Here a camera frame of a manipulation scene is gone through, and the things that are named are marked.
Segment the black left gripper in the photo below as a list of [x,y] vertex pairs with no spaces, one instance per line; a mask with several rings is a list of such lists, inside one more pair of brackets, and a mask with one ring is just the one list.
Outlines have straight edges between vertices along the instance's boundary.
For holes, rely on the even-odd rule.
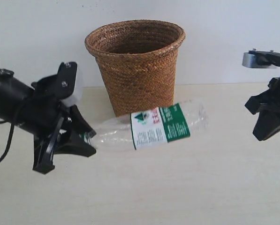
[[[32,169],[41,174],[55,168],[54,153],[90,157],[97,152],[90,142],[96,131],[76,105],[66,107],[55,96],[56,78],[44,77],[30,87],[14,76],[0,75],[0,119],[35,135]],[[60,135],[61,128],[65,133]]]

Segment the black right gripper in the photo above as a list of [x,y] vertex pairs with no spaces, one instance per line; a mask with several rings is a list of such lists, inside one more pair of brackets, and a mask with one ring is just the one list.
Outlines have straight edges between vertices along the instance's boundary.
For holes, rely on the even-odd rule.
[[[262,52],[259,63],[280,67],[280,53]],[[251,114],[259,113],[253,135],[265,141],[280,132],[280,77],[268,83],[268,90],[251,96],[245,103]]]

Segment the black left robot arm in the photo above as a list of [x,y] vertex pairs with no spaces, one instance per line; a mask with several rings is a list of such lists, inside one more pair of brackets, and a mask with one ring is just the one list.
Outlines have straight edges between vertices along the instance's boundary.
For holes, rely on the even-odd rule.
[[14,72],[0,68],[0,124],[11,125],[5,153],[15,128],[33,135],[33,170],[47,174],[55,166],[55,154],[90,157],[96,149],[90,139],[96,134],[78,110],[83,80],[78,64],[61,63],[54,75],[31,85],[15,78]]

